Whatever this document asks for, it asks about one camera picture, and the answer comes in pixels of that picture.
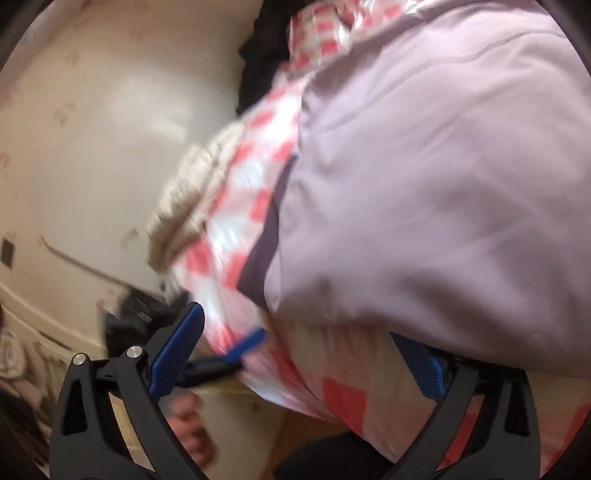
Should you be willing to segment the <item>person's left hand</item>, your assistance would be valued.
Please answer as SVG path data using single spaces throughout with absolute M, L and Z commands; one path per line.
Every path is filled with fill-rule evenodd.
M 200 407 L 200 396 L 183 391 L 172 399 L 167 421 L 194 463 L 204 469 L 214 462 L 216 447 L 204 426 Z

